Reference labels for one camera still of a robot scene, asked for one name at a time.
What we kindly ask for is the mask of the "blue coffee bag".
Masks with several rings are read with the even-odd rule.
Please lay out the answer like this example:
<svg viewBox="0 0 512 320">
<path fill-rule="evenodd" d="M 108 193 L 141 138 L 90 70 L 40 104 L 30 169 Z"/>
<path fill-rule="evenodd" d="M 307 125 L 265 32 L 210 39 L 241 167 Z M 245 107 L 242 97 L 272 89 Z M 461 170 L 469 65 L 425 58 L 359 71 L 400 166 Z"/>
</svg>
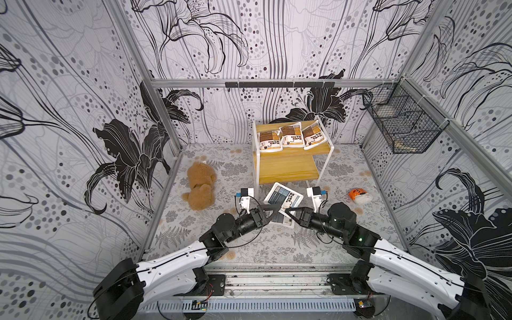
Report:
<svg viewBox="0 0 512 320">
<path fill-rule="evenodd" d="M 285 213 L 286 209 L 291 207 L 298 207 L 302 200 L 302 194 L 280 183 L 274 183 L 270 192 L 266 195 L 264 203 L 270 205 L 279 205 L 279 211 L 281 213 Z"/>
<path fill-rule="evenodd" d="M 295 226 L 295 222 L 286 214 L 278 213 L 272 220 L 273 223 L 281 225 L 282 227 L 288 227 L 289 229 L 293 229 Z"/>
</svg>

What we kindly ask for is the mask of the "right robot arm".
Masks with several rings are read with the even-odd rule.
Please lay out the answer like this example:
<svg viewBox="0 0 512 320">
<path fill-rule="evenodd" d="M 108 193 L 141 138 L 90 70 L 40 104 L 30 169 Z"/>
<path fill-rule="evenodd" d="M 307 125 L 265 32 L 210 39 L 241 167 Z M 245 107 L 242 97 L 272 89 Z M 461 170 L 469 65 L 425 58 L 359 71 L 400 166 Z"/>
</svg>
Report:
<svg viewBox="0 0 512 320">
<path fill-rule="evenodd" d="M 357 224 L 342 202 L 322 215 L 308 207 L 285 210 L 300 226 L 332 237 L 358 262 L 351 272 L 354 290 L 398 298 L 438 319 L 490 319 L 491 301 L 483 280 L 461 277 L 401 250 L 375 232 Z"/>
</svg>

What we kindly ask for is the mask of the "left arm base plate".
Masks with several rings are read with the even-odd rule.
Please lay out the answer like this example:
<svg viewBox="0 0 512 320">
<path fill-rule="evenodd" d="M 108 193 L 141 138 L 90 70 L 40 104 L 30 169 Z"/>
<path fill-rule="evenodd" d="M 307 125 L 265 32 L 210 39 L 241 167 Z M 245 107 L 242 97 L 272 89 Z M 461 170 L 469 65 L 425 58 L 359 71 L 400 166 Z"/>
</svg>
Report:
<svg viewBox="0 0 512 320">
<path fill-rule="evenodd" d="M 226 275 L 213 274 L 208 276 L 208 280 L 203 284 L 196 285 L 191 291 L 178 296 L 197 296 L 202 298 L 220 297 L 225 293 Z"/>
</svg>

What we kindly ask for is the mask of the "blue coffee bag top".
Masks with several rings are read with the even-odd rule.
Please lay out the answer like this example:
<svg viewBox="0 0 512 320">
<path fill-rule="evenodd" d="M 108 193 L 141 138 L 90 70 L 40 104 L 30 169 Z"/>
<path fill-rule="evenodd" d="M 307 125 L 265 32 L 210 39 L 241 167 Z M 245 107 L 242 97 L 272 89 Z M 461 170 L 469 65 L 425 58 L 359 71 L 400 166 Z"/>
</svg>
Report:
<svg viewBox="0 0 512 320">
<path fill-rule="evenodd" d="M 279 205 L 279 211 L 281 213 L 285 213 L 286 209 L 291 207 L 298 207 L 302 200 L 302 194 L 280 183 L 274 183 L 270 192 L 266 195 L 264 203 L 270 205 Z"/>
</svg>

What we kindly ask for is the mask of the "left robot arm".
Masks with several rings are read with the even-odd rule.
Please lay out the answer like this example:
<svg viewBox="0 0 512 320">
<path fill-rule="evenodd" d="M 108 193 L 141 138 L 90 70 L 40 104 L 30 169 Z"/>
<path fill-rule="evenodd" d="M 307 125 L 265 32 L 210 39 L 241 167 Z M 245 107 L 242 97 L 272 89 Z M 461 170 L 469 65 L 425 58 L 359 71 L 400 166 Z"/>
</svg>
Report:
<svg viewBox="0 0 512 320">
<path fill-rule="evenodd" d="M 97 319 L 132 319 L 153 302 L 192 291 L 201 293 L 209 280 L 204 267 L 224 256 L 230 242 L 262 230 L 279 213 L 279 205 L 259 205 L 239 217 L 221 214 L 192 244 L 158 259 L 120 261 L 93 290 Z"/>
</svg>

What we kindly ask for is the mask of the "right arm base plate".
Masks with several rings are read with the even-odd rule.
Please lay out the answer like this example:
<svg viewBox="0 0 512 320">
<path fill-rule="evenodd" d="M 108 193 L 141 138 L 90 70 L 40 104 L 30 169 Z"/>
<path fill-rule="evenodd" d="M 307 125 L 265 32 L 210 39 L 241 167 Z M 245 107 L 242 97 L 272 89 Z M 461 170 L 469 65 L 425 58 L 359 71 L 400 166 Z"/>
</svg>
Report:
<svg viewBox="0 0 512 320">
<path fill-rule="evenodd" d="M 379 295 L 377 291 L 371 290 L 368 285 L 363 284 L 360 280 L 353 281 L 348 273 L 330 273 L 327 276 L 327 283 L 334 295 Z"/>
</svg>

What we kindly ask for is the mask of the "brown coffee bag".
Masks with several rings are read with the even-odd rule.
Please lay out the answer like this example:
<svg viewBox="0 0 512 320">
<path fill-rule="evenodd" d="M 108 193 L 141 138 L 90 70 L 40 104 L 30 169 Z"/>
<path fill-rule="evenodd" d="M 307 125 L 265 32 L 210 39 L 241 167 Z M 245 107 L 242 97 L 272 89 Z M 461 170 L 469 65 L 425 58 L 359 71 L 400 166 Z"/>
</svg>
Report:
<svg viewBox="0 0 512 320">
<path fill-rule="evenodd" d="M 300 122 L 284 125 L 279 128 L 283 148 L 304 148 L 305 140 Z"/>
<path fill-rule="evenodd" d="M 302 136 L 305 150 L 313 149 L 327 141 L 325 133 L 321 129 L 321 125 L 318 120 L 304 128 L 302 130 Z"/>
<path fill-rule="evenodd" d="M 275 153 L 283 150 L 280 130 L 261 131 L 257 137 L 261 153 Z"/>
</svg>

